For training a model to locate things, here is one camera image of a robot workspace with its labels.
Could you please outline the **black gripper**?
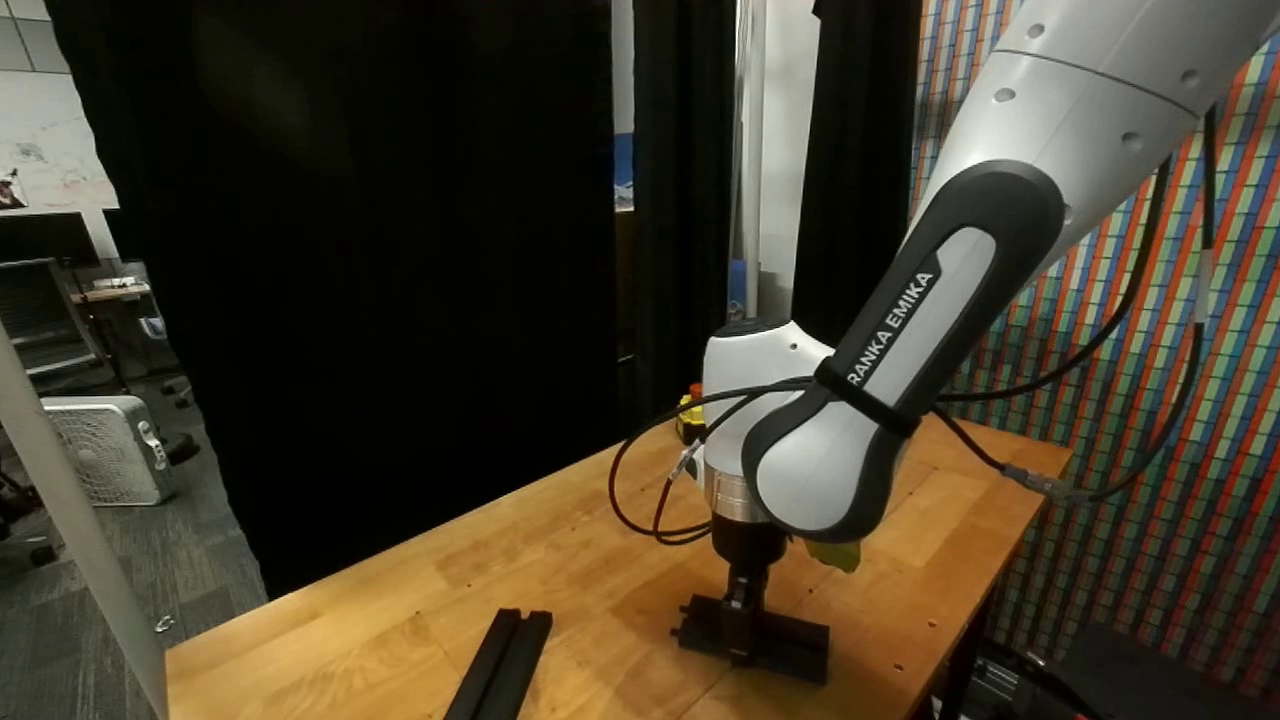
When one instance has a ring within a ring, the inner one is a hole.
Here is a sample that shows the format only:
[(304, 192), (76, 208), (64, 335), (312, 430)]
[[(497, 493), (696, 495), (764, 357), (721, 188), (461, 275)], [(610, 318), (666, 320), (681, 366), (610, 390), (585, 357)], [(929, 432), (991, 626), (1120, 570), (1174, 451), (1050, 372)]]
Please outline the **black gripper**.
[(713, 548), (731, 578), (721, 603), (721, 641), (728, 655), (756, 655), (764, 632), (766, 570), (785, 556), (786, 537), (770, 525), (713, 522)]

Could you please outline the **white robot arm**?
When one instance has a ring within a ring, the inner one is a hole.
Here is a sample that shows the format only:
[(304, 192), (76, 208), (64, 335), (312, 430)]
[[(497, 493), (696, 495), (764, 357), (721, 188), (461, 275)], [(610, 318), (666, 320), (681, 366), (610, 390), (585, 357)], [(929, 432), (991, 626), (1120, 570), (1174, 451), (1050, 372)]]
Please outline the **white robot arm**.
[(934, 153), (921, 208), (831, 345), (791, 320), (705, 345), (700, 449), (728, 592), (689, 609), (756, 662), (822, 632), (764, 609), (791, 540), (863, 540), (902, 446), (1011, 297), (1191, 132), (1280, 0), (1019, 0)]

